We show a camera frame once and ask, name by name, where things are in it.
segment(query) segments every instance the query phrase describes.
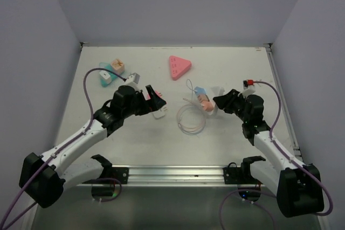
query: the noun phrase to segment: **pink object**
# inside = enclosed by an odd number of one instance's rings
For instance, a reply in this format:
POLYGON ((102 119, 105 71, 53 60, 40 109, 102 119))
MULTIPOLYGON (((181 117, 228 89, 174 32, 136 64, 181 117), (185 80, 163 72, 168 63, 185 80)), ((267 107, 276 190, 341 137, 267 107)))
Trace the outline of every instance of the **pink object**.
POLYGON ((203 101, 209 102, 210 99, 208 98, 207 95, 205 95, 205 94, 200 94, 200 95, 198 96, 198 101, 199 101, 199 103, 202 103, 203 101))
POLYGON ((177 80, 191 68, 192 62, 177 56, 170 56, 169 65, 172 79, 177 80))
POLYGON ((211 102, 208 101, 202 101, 201 106, 203 107, 204 111, 213 111, 214 108, 211 102))
MULTIPOLYGON (((161 94, 160 92, 158 92, 158 91, 155 90, 155 93, 156 93, 159 97, 162 97, 162 94, 161 94)), ((147 100, 150 100, 150 99, 151 99, 150 95, 147 94, 147 100)))

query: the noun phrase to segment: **pink triangle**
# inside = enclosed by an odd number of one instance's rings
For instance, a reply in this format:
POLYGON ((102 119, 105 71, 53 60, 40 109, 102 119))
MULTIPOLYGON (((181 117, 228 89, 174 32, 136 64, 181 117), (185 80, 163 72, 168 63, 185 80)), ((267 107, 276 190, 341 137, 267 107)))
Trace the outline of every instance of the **pink triangle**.
POLYGON ((169 65, 172 79, 177 80, 191 68, 192 62, 177 56, 170 56, 169 65))

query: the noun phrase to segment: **small white object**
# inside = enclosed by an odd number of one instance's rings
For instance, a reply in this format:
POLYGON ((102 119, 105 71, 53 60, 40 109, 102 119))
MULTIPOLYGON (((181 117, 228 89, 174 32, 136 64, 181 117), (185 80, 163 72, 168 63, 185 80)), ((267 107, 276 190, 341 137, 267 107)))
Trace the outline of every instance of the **small white object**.
POLYGON ((107 71, 101 70, 99 74, 107 84, 110 84, 112 82, 112 77, 107 71))
MULTIPOLYGON (((156 92, 156 94, 163 98, 163 95, 161 93, 156 92)), ((152 116, 153 118, 155 118, 156 120, 161 119, 162 117, 166 116, 168 111, 167 105, 164 105, 161 109, 157 110, 157 111, 153 111, 152 112, 152 116)))
POLYGON ((131 86, 134 88, 134 90, 140 91, 140 89, 138 88, 139 79, 140 79, 139 74, 133 73, 126 79, 123 85, 131 86))
POLYGON ((247 98, 249 95, 255 93, 255 86, 243 86, 243 91, 238 94, 238 96, 241 94, 244 98, 247 98))
POLYGON ((206 113, 208 114, 209 117, 215 117, 217 115, 218 112, 218 106, 216 105, 216 103, 214 102, 213 98, 223 95, 224 94, 224 87, 220 87, 220 86, 212 86, 209 88, 205 88, 206 94, 211 102, 211 104, 213 105, 214 109, 213 111, 209 111, 206 113))

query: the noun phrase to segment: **white wall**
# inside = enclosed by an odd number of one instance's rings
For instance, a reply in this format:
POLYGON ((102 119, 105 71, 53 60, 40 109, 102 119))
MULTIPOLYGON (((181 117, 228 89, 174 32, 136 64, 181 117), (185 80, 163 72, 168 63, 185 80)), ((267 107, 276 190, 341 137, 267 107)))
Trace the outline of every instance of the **white wall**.
MULTIPOLYGON (((79 59, 57 0, 0 0, 0 216, 19 191, 23 159, 53 145, 79 59)), ((27 195, 11 218, 27 205, 27 195)), ((12 229, 18 229, 20 223, 12 229)))
POLYGON ((297 0, 59 0, 92 44, 271 43, 297 0))
POLYGON ((345 229, 345 0, 298 0, 273 56, 303 157, 321 171, 345 229))

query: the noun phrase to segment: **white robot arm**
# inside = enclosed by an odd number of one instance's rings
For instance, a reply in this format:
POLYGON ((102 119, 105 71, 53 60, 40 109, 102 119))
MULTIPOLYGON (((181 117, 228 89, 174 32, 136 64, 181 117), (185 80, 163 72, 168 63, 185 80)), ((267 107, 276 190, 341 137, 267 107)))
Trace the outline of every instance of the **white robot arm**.
POLYGON ((264 100, 254 95, 253 80, 244 81, 244 91, 235 89, 214 97, 216 105, 242 121, 244 136, 267 158, 244 158, 235 168, 240 180, 259 180, 277 197, 278 206, 286 217, 320 212, 324 209, 322 188, 298 166, 320 181, 318 169, 306 165, 291 154, 274 136, 263 120, 264 100))
POLYGON ((24 159, 20 187, 23 187, 44 163, 47 164, 25 189, 41 207, 51 206, 63 191, 70 187, 92 179, 111 177, 112 164, 100 155, 91 157, 83 164, 72 163, 94 144, 119 129, 126 118, 157 111, 167 104, 151 86, 146 86, 150 96, 150 99, 146 100, 137 86, 139 78, 138 74, 130 75, 115 91, 113 98, 94 113, 93 120, 89 120, 64 142, 40 156, 31 153, 24 159), (69 144, 76 136, 80 137, 69 144))

